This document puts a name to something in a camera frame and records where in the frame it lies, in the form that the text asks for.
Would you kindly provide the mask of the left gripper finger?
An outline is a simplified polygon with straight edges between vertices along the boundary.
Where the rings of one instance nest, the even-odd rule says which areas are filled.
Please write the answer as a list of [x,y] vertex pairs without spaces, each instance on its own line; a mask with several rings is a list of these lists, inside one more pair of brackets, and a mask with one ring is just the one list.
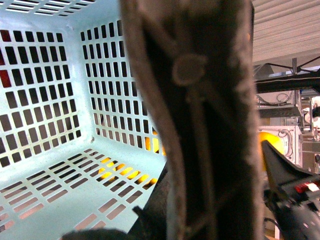
[[270,188],[278,190],[289,184],[302,184],[314,180],[314,174],[297,167],[281,154],[269,141],[261,142],[261,150]]

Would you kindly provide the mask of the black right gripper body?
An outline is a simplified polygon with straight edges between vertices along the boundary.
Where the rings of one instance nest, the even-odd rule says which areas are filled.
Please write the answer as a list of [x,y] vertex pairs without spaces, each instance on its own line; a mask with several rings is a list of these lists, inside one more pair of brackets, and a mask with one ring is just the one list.
[[320,175],[277,181],[270,174],[264,202],[285,240],[320,238]]

